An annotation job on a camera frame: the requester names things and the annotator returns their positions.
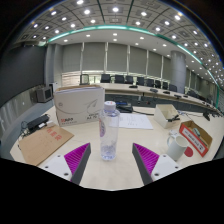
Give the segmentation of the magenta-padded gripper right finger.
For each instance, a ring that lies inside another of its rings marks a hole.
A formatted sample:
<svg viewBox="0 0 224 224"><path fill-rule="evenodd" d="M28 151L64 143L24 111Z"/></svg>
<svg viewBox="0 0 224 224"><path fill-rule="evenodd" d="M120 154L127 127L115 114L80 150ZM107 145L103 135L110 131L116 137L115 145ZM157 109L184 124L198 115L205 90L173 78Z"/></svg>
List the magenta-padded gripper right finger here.
<svg viewBox="0 0 224 224"><path fill-rule="evenodd" d="M167 154L158 155L137 143L133 144L132 153L144 185L159 180L181 169L181 167Z"/></svg>

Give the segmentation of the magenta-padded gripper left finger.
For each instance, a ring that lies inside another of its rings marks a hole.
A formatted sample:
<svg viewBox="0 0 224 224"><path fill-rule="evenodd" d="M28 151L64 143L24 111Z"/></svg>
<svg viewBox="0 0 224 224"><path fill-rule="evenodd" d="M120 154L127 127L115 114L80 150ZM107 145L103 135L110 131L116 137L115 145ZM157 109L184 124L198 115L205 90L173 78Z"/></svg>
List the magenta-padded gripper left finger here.
<svg viewBox="0 0 224 224"><path fill-rule="evenodd" d="M66 155L56 155L42 169L79 185L91 154L91 144L87 143Z"/></svg>

